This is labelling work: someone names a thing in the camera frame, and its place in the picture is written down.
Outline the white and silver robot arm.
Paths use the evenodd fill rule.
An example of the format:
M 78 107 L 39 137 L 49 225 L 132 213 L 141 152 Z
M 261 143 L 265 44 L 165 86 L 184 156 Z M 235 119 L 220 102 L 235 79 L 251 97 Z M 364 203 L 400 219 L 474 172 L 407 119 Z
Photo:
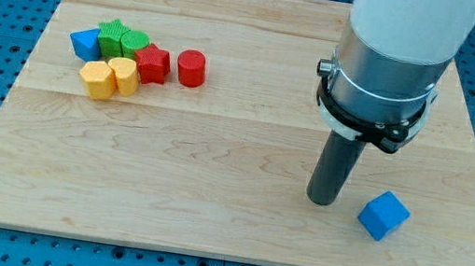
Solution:
M 475 0 L 354 0 L 340 43 L 317 65 L 321 118 L 387 154 L 424 127 L 436 85 L 475 25 Z

